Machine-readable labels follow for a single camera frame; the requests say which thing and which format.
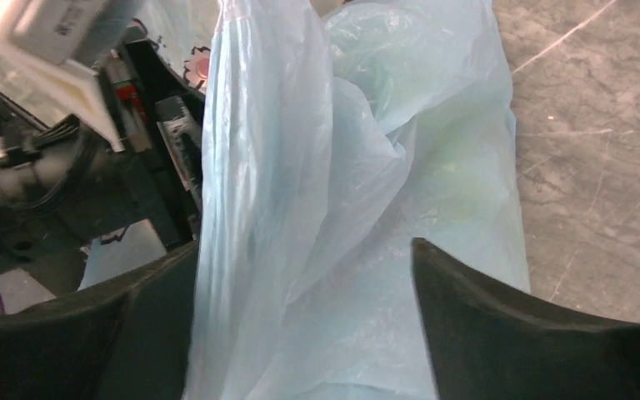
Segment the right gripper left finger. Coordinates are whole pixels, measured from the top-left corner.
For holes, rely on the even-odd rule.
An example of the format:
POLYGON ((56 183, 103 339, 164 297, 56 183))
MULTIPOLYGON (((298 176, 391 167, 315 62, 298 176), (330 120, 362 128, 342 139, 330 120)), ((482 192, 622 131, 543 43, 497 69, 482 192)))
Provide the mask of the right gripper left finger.
POLYGON ((0 315, 0 399, 179 399, 195 242, 65 297, 0 315))

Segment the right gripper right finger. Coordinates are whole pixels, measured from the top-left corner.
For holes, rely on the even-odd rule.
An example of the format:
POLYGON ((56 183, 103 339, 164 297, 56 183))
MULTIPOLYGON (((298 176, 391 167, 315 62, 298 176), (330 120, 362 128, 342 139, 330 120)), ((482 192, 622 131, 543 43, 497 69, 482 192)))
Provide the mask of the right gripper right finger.
POLYGON ((640 323, 561 307, 412 240, 441 399, 640 399, 640 323))

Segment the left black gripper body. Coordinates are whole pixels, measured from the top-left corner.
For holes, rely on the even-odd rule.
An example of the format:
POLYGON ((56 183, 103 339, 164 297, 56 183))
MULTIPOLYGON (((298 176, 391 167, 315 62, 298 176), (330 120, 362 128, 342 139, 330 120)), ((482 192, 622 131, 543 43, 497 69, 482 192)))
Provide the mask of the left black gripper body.
POLYGON ((0 92, 0 274, 142 220, 167 250, 198 235, 203 95, 149 39, 118 46, 96 81, 112 141, 72 114, 47 127, 0 92))

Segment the light blue plastic bag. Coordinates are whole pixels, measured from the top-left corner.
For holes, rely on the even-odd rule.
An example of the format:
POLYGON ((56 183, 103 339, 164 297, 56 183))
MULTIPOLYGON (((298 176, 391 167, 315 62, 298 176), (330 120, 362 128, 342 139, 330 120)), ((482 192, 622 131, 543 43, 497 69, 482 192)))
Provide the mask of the light blue plastic bag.
POLYGON ((434 399, 426 238, 530 288, 512 77, 489 1, 153 1, 210 67, 198 255, 136 292, 97 399, 434 399))

